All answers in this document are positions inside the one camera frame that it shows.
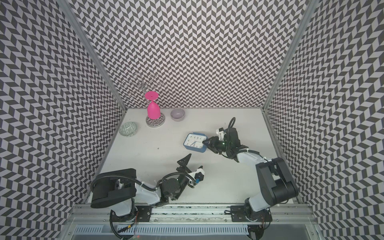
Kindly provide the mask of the blue alarm clock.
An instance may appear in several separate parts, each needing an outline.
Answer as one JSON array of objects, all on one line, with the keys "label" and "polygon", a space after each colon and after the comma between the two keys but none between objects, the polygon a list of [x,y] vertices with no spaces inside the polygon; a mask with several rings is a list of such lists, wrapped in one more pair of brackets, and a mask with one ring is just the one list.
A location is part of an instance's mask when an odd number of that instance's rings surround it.
[{"label": "blue alarm clock", "polygon": [[204,153],[207,146],[204,145],[203,141],[207,140],[208,137],[200,133],[189,133],[183,143],[183,146],[190,151]]}]

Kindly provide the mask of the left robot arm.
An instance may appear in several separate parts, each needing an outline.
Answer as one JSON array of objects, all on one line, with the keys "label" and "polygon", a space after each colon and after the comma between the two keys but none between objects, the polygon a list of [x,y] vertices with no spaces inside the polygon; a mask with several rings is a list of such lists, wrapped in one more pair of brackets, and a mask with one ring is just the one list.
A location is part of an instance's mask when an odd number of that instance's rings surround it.
[{"label": "left robot arm", "polygon": [[136,214],[135,203],[162,207],[169,201],[178,200],[186,187],[194,188],[204,180],[202,167],[195,172],[188,168],[191,156],[177,161],[177,170],[162,177],[155,185],[140,181],[135,169],[99,174],[91,183],[91,208],[108,208],[117,217],[131,217]]}]

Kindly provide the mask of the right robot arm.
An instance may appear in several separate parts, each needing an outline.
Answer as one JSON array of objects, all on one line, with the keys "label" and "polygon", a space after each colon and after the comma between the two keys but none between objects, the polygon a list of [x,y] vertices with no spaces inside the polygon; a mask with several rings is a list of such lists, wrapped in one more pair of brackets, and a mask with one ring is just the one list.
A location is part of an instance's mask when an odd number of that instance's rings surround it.
[{"label": "right robot arm", "polygon": [[215,137],[204,140],[203,144],[215,154],[256,170],[260,192],[247,198],[244,204],[243,214],[249,221],[271,221],[270,207],[299,195],[299,189],[286,162],[282,158],[263,157],[259,152],[242,145],[235,128],[220,128]]}]

